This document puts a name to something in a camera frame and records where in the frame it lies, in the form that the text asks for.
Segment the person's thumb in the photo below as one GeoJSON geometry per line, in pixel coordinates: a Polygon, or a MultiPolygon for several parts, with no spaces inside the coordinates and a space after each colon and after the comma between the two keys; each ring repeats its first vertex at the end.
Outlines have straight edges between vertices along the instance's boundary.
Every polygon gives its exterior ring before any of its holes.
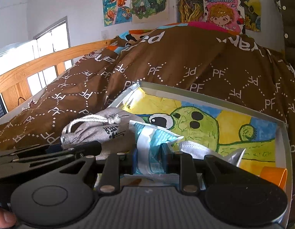
{"type": "Polygon", "coordinates": [[[0,228],[10,228],[16,221],[16,216],[12,212],[0,208],[0,228]]]}

